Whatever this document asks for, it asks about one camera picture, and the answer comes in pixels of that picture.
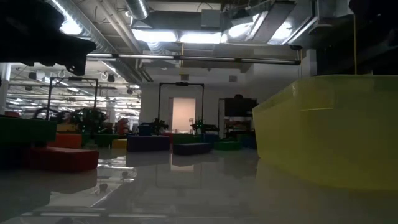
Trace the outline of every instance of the white floor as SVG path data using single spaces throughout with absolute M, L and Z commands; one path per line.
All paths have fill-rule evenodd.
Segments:
M 0 223 L 7 224 L 398 223 L 396 193 L 320 187 L 253 150 L 103 151 L 93 172 L 0 175 Z

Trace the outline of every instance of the red object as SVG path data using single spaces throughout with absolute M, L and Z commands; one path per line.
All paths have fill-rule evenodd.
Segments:
M 170 144 L 173 144 L 173 133 L 163 133 L 162 135 L 170 137 Z
M 13 111 L 6 111 L 6 112 L 4 112 L 4 115 L 10 116 L 10 117 L 13 117 L 13 118 L 19 118 L 20 117 L 18 112 L 13 112 Z
M 26 163 L 31 169 L 84 172 L 97 168 L 99 156 L 92 150 L 43 147 L 29 150 Z
M 54 142 L 49 142 L 49 147 L 62 147 L 68 149 L 81 148 L 81 134 L 57 134 Z

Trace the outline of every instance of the yellow bin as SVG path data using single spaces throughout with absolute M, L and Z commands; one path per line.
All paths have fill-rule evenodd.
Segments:
M 127 150 L 127 139 L 115 139 L 112 141 L 112 149 Z
M 398 76 L 299 80 L 253 116 L 264 161 L 317 184 L 398 190 Z

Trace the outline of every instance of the doorway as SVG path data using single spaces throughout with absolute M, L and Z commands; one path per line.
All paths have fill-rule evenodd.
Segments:
M 195 122 L 196 99 L 172 98 L 172 132 L 192 133 Z

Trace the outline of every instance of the red cushion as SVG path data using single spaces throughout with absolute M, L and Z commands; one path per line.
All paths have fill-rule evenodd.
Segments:
M 34 148 L 28 152 L 27 164 L 32 169 L 83 172 L 97 168 L 99 155 L 98 151 L 91 150 Z

